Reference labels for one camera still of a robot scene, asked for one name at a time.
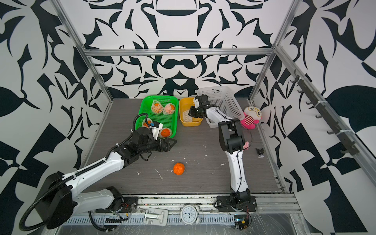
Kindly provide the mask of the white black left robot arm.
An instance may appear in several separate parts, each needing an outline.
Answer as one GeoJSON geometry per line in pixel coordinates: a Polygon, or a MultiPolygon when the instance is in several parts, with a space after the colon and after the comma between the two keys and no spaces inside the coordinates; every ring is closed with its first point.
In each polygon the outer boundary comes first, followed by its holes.
{"type": "Polygon", "coordinates": [[[44,182],[35,201],[25,211],[19,222],[21,231],[32,231],[45,226],[54,229],[64,224],[73,215],[96,209],[118,211],[123,196],[115,187],[85,193],[89,186],[106,176],[124,169],[138,159],[148,161],[144,154],[169,152],[177,143],[170,137],[160,137],[162,124],[153,122],[136,128],[137,115],[132,124],[132,132],[124,141],[113,146],[102,159],[80,170],[61,174],[54,173],[44,182]]]}

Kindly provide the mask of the white foam net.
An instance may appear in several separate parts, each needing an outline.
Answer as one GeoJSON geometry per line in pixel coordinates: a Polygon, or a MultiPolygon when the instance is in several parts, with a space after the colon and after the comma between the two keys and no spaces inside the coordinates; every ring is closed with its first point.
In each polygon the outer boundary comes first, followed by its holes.
{"type": "Polygon", "coordinates": [[[193,122],[193,117],[189,115],[189,110],[183,112],[183,122],[193,122]]]}

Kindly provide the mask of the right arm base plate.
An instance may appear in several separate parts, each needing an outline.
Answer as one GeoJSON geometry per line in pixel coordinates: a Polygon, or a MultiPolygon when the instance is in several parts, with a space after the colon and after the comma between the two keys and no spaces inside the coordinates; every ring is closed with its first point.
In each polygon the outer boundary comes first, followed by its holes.
{"type": "Polygon", "coordinates": [[[258,207],[254,196],[250,196],[250,198],[245,201],[238,202],[231,195],[217,196],[213,206],[219,212],[255,212],[258,207]]]}

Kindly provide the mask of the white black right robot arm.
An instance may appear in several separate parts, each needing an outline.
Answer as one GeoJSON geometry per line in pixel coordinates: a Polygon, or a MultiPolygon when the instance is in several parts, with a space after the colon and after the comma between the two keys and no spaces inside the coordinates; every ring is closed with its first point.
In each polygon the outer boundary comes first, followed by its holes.
{"type": "Polygon", "coordinates": [[[218,124],[219,143],[225,152],[231,174],[232,207],[240,210],[250,201],[251,194],[245,178],[243,151],[246,144],[239,119],[225,115],[218,106],[211,104],[207,95],[196,96],[194,105],[190,107],[189,116],[206,117],[218,124]]]}

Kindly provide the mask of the orange being unwrapped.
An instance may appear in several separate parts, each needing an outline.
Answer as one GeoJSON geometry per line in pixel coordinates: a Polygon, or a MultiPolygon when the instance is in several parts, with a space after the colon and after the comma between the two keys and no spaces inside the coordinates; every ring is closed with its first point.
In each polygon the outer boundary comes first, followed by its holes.
{"type": "Polygon", "coordinates": [[[173,173],[176,175],[182,175],[185,172],[185,165],[183,163],[176,163],[173,167],[173,173]]]}

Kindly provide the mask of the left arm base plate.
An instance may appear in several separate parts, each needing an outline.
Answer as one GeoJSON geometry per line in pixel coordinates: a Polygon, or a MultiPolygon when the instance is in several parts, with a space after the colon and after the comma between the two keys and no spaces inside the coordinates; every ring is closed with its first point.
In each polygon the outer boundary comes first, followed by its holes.
{"type": "Polygon", "coordinates": [[[111,213],[111,212],[118,212],[118,213],[129,213],[133,212],[138,207],[138,200],[139,198],[136,196],[125,196],[122,200],[117,200],[110,205],[110,208],[106,209],[96,209],[96,213],[111,213]]]}

